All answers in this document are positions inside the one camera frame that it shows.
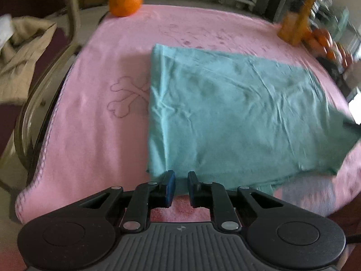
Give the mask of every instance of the teal cloth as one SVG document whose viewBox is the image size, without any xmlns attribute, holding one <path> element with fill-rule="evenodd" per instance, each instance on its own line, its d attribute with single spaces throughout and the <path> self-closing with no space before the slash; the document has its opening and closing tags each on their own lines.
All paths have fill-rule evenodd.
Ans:
<svg viewBox="0 0 361 271">
<path fill-rule="evenodd" d="M 360 133 L 306 69 L 234 53 L 155 45 L 149 173 L 187 173 L 226 189 L 263 191 L 308 171 L 336 175 Z"/>
</svg>

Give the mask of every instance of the bone drawing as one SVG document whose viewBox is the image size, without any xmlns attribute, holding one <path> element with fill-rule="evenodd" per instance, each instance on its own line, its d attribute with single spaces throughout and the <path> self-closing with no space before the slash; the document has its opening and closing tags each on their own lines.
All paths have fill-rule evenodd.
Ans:
<svg viewBox="0 0 361 271">
<path fill-rule="evenodd" d="M 112 112 L 115 117 L 123 118 L 130 113 L 130 104 L 139 96 L 149 102 L 149 94 L 147 91 L 150 88 L 150 82 L 147 82 L 141 88 L 136 87 L 131 77 L 121 77 L 118 83 L 111 86 L 112 92 L 119 92 L 121 90 L 130 91 L 132 94 L 120 101 L 111 101 L 107 105 L 107 110 Z"/>
</svg>

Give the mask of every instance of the orange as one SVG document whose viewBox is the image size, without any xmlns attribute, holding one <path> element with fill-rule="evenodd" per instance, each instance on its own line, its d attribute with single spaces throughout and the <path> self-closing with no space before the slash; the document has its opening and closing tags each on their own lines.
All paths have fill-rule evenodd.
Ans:
<svg viewBox="0 0 361 271">
<path fill-rule="evenodd" d="M 318 37 L 318 42 L 321 44 L 321 46 L 325 47 L 325 48 L 330 48 L 330 42 L 328 40 L 328 38 L 325 35 L 319 36 Z"/>
<path fill-rule="evenodd" d="M 333 45 L 333 41 L 332 41 L 332 38 L 331 38 L 331 35 L 329 33 L 329 31 L 325 28 L 316 28 L 314 31 L 313 31 L 313 35 L 315 36 L 315 38 L 318 40 L 318 38 L 320 37 L 325 37 L 328 42 L 329 42 L 329 46 L 325 46 L 326 48 L 329 48 L 330 46 Z"/>
<path fill-rule="evenodd" d="M 109 0 L 109 11 L 118 17 L 125 17 L 136 13 L 142 6 L 143 0 Z"/>
<path fill-rule="evenodd" d="M 342 44 L 338 42 L 336 43 L 336 46 L 341 53 L 342 59 L 346 58 L 345 48 L 342 46 Z"/>
<path fill-rule="evenodd" d="M 313 30 L 313 36 L 315 37 L 315 38 L 318 38 L 319 36 L 322 36 L 323 35 L 323 33 L 322 33 L 322 31 L 319 29 L 319 28 L 315 28 L 314 30 Z"/>
<path fill-rule="evenodd" d="M 308 41 L 313 37 L 312 30 L 308 27 L 307 30 L 305 30 L 305 33 L 303 34 L 302 39 L 305 41 Z"/>
<path fill-rule="evenodd" d="M 328 51 L 327 51 L 327 59 L 329 59 L 329 60 L 331 60 L 331 61 L 333 61 L 333 62 L 335 62 L 336 61 L 336 55 L 335 55 L 335 52 L 334 51 L 332 51 L 331 49 L 329 49 Z"/>
<path fill-rule="evenodd" d="M 348 67 L 346 58 L 344 58 L 344 59 L 342 60 L 342 67 L 345 68 L 345 69 Z"/>
<path fill-rule="evenodd" d="M 321 44 L 316 39 L 308 40 L 307 44 L 311 49 L 311 53 L 315 57 L 318 57 L 318 56 L 326 57 L 326 55 L 327 55 L 326 48 L 321 46 Z"/>
<path fill-rule="evenodd" d="M 346 53 L 346 63 L 349 67 L 353 64 L 353 56 L 350 54 L 350 52 Z"/>
</svg>

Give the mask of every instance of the beige cloth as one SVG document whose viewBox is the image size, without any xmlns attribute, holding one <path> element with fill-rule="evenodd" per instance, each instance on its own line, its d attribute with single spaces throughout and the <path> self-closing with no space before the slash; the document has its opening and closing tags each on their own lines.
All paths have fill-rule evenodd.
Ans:
<svg viewBox="0 0 361 271">
<path fill-rule="evenodd" d="M 0 104 L 28 98 L 35 64 L 51 42 L 56 23 L 34 17 L 13 18 L 14 34 L 0 51 Z"/>
</svg>

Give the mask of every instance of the pink blanket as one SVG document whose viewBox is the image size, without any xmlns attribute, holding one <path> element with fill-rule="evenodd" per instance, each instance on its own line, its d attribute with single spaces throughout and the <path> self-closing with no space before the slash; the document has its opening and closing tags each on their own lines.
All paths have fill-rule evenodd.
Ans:
<svg viewBox="0 0 361 271">
<path fill-rule="evenodd" d="M 246 53 L 311 69 L 328 99 L 349 115 L 346 101 L 320 64 L 302 47 L 277 37 L 278 26 L 238 14 L 144 5 L 126 18 L 107 17 L 84 47 L 64 84 L 32 183 L 18 196 L 22 223 L 113 185 L 133 190 L 149 180 L 147 167 L 150 52 L 155 43 Z M 361 191 L 361 145 L 337 177 L 303 178 L 275 196 L 328 215 Z M 156 221 L 209 220 L 178 197 L 156 209 Z"/>
</svg>

